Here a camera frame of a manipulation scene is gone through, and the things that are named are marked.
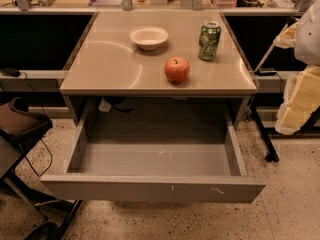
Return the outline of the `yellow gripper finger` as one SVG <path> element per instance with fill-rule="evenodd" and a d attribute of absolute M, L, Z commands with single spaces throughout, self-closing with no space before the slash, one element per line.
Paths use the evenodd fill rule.
<path fill-rule="evenodd" d="M 298 23 L 295 22 L 290 26 L 287 26 L 283 31 L 281 31 L 273 41 L 276 47 L 282 49 L 294 48 L 296 44 L 296 30 Z"/>
<path fill-rule="evenodd" d="M 294 134 L 319 107 L 320 67 L 308 65 L 302 72 L 291 74 L 287 79 L 275 130 L 283 135 Z"/>

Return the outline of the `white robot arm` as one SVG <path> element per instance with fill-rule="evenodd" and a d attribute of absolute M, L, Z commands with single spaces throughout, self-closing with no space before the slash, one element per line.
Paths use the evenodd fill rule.
<path fill-rule="evenodd" d="M 276 47 L 294 49 L 306 68 L 287 79 L 283 103 L 277 113 L 275 130 L 291 135 L 320 107 L 320 0 L 316 0 L 300 20 L 273 41 Z"/>

